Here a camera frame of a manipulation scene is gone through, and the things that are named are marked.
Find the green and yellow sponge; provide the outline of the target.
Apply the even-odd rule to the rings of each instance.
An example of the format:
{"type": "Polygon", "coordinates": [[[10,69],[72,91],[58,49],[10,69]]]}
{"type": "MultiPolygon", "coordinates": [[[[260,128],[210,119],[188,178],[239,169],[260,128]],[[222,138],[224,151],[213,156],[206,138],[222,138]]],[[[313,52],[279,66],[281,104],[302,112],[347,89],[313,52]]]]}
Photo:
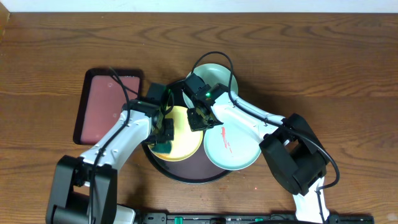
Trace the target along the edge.
{"type": "Polygon", "coordinates": [[[152,151],[158,154],[170,154],[172,151],[171,141],[157,142],[153,145],[152,151]]]}

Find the yellow plate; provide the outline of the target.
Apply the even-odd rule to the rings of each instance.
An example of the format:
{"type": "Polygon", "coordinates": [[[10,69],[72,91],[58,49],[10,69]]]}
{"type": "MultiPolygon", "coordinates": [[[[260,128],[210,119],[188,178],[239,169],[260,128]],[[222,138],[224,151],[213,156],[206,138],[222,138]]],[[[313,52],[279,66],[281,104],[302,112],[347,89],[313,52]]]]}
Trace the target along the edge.
{"type": "Polygon", "coordinates": [[[174,121],[174,140],[170,142],[169,153],[155,152],[153,145],[148,145],[151,153],[165,161],[177,162],[192,156],[200,147],[203,140],[203,131],[191,131],[187,118],[187,108],[174,106],[172,111],[166,115],[174,121]]]}

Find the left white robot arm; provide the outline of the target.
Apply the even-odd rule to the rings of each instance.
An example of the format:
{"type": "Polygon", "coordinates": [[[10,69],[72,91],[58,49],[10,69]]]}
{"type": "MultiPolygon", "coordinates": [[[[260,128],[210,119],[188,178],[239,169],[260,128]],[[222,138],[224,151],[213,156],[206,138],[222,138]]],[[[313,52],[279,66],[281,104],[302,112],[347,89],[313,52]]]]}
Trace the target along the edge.
{"type": "Polygon", "coordinates": [[[118,173],[141,143],[168,144],[174,121],[167,103],[131,100],[116,124],[79,157],[57,163],[46,223],[134,223],[134,209],[117,203],[118,173]]]}

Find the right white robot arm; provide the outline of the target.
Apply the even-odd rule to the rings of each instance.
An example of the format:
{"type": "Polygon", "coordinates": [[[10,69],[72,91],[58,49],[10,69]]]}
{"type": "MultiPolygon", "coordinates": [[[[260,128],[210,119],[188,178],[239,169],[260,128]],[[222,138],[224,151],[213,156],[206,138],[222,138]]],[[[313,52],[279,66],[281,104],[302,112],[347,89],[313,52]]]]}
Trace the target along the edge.
{"type": "Polygon", "coordinates": [[[192,100],[192,131],[205,131],[205,150],[214,164],[242,159],[242,166],[263,155],[276,181],[294,196],[298,220],[325,223],[330,215],[323,190],[326,166],[332,162],[308,123],[267,113],[231,92],[227,86],[186,83],[192,100]]]}

